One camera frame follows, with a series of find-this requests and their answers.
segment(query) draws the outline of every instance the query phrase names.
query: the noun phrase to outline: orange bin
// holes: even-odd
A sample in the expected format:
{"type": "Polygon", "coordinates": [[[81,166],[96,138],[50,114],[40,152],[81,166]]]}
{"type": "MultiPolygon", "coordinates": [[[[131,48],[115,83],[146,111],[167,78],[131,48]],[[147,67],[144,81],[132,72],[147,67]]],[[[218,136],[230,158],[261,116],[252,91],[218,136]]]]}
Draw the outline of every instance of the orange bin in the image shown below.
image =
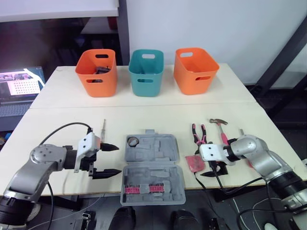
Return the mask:
{"type": "Polygon", "coordinates": [[[219,65],[201,48],[176,50],[174,78],[184,94],[200,94],[207,91],[219,65]]]}
{"type": "Polygon", "coordinates": [[[75,71],[88,95],[110,97],[116,93],[117,68],[114,50],[86,50],[81,55],[75,71]],[[105,67],[111,70],[103,74],[94,74],[96,67],[105,67]]]}

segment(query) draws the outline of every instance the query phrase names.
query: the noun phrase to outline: teal bin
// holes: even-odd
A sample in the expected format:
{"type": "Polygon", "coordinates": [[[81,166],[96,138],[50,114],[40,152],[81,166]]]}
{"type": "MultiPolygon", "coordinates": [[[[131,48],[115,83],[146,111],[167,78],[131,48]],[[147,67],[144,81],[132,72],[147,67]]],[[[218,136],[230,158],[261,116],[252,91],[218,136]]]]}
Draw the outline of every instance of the teal bin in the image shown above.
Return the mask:
{"type": "Polygon", "coordinates": [[[155,49],[138,49],[133,52],[129,73],[133,93],[140,97],[159,94],[164,70],[163,52],[155,49]]]}

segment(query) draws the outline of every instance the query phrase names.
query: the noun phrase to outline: laptop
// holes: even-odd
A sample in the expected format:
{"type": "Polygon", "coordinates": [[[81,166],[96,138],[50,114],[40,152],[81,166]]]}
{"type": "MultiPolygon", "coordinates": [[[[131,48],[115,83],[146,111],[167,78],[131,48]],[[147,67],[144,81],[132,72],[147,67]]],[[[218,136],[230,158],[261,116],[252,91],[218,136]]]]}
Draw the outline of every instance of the laptop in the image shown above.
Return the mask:
{"type": "Polygon", "coordinates": [[[41,67],[0,71],[0,131],[15,129],[45,83],[41,67]]]}

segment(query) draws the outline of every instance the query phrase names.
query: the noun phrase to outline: robotic arm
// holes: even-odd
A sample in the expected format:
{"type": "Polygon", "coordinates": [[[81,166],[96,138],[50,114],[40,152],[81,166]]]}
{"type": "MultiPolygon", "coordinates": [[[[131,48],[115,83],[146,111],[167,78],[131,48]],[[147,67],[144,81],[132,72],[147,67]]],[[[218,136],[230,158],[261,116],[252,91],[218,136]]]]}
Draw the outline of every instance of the robotic arm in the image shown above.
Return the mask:
{"type": "Polygon", "coordinates": [[[79,141],[78,150],[72,146],[57,147],[43,144],[34,148],[28,162],[14,175],[0,200],[0,230],[20,230],[25,228],[34,203],[41,196],[52,172],[63,169],[88,171],[93,179],[109,178],[120,170],[105,169],[97,172],[94,168],[99,150],[112,151],[118,147],[100,143],[93,132],[79,141]]]}
{"type": "Polygon", "coordinates": [[[282,204],[294,212],[294,221],[300,229],[306,229],[307,185],[292,168],[267,144],[252,135],[243,135],[229,146],[204,144],[200,146],[204,161],[223,161],[235,165],[240,159],[248,159],[253,168],[269,183],[282,199],[282,204]]]}

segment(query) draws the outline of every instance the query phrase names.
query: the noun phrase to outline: laptop screen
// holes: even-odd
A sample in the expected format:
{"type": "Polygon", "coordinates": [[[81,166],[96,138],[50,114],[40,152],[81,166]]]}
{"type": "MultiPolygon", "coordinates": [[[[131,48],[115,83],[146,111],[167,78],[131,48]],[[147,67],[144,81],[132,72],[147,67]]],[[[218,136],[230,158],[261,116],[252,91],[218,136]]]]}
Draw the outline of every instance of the laptop screen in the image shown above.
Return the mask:
{"type": "Polygon", "coordinates": [[[0,71],[0,101],[33,100],[45,86],[41,67],[0,71]]]}

